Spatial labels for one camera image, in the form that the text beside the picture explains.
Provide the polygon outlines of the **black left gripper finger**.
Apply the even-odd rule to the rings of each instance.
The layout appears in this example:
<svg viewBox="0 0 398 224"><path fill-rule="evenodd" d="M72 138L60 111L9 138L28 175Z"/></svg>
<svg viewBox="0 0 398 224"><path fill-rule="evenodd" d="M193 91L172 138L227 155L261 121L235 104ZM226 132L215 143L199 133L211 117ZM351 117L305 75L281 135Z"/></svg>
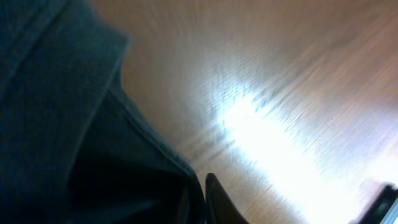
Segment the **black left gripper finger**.
<svg viewBox="0 0 398 224"><path fill-rule="evenodd" d="M206 175L205 203L206 224L249 224L214 173Z"/></svg>

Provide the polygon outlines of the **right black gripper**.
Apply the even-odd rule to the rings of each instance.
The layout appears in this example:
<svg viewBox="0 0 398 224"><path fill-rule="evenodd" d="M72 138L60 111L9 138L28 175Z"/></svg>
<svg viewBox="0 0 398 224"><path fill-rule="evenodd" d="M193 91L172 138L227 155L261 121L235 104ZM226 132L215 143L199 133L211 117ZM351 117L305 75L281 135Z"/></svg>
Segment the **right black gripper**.
<svg viewBox="0 0 398 224"><path fill-rule="evenodd" d="M397 223L397 184L364 183L353 194L356 216L349 224Z"/></svg>

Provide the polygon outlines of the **dark green Nike t-shirt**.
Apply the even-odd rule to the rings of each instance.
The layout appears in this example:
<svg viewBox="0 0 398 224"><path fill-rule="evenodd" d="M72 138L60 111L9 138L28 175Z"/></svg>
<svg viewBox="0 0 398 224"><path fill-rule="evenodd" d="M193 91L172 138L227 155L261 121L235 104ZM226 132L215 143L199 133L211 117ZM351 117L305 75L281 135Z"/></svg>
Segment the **dark green Nike t-shirt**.
<svg viewBox="0 0 398 224"><path fill-rule="evenodd" d="M124 92L85 1L1 2L1 222L203 223L194 170Z"/></svg>

